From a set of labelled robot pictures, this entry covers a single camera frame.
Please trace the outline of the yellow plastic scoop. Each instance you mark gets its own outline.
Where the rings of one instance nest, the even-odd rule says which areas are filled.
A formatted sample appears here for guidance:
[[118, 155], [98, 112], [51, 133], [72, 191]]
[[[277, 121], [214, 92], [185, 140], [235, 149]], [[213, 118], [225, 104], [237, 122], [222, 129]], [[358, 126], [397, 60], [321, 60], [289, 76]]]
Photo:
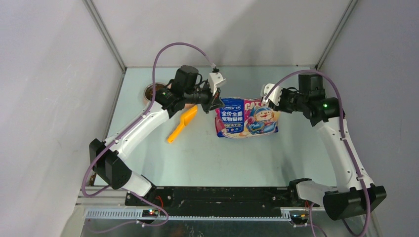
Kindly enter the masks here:
[[198, 111], [198, 106], [194, 105], [191, 108], [189, 108], [187, 111], [181, 114], [179, 119], [179, 124], [176, 127], [176, 129], [172, 132], [172, 134], [167, 138], [168, 143], [173, 143], [174, 140], [179, 136], [179, 134], [182, 132], [184, 127], [186, 127], [190, 121], [195, 117]]

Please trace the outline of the colourful cat food bag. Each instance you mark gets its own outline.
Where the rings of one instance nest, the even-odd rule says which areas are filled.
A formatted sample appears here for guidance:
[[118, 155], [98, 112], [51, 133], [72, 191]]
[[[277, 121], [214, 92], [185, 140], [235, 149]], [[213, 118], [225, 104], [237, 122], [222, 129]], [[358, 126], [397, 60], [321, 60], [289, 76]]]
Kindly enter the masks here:
[[280, 112], [260, 99], [223, 98], [216, 109], [215, 129], [220, 138], [243, 139], [278, 132]]

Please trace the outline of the pink double pet bowl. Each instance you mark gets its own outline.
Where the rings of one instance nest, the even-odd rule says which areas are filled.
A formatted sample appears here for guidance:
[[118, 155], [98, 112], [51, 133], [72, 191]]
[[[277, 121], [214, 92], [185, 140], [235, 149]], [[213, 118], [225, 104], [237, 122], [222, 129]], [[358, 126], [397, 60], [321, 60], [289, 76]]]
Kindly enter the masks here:
[[[162, 90], [162, 88], [170, 88], [171, 87], [171, 83], [168, 84], [163, 84], [163, 83], [156, 83], [155, 84], [155, 101], [157, 102], [162, 102], [162, 92], [160, 92], [160, 90]], [[145, 102], [149, 102], [152, 100], [152, 96], [153, 96], [153, 85], [150, 84], [146, 87], [146, 89], [144, 90], [144, 101]]]

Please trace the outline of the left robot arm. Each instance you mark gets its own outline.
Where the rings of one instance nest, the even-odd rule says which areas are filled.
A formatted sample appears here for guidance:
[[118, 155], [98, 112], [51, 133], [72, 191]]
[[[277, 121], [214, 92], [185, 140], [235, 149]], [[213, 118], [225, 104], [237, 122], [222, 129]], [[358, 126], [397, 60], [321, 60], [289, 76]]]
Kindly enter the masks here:
[[91, 169], [114, 190], [125, 189], [137, 194], [143, 205], [152, 205], [156, 199], [153, 184], [141, 174], [132, 171], [127, 160], [133, 150], [158, 126], [171, 119], [185, 105], [201, 105], [205, 113], [224, 107], [220, 87], [227, 79], [217, 68], [207, 80], [198, 69], [183, 65], [173, 79], [155, 90], [146, 109], [129, 124], [104, 141], [94, 139], [89, 145]]

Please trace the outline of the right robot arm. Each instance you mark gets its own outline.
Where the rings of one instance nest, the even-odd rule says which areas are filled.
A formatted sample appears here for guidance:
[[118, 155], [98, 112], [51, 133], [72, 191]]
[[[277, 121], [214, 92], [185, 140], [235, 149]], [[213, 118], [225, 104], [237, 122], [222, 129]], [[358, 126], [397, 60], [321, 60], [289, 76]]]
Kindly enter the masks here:
[[339, 92], [335, 97], [326, 96], [323, 82], [327, 77], [321, 72], [301, 70], [295, 74], [297, 89], [267, 84], [262, 89], [262, 100], [275, 111], [300, 112], [310, 121], [326, 148], [336, 186], [296, 179], [289, 184], [288, 202], [293, 206], [306, 201], [318, 204], [332, 220], [370, 215], [386, 198], [386, 190], [374, 184], [356, 153]]

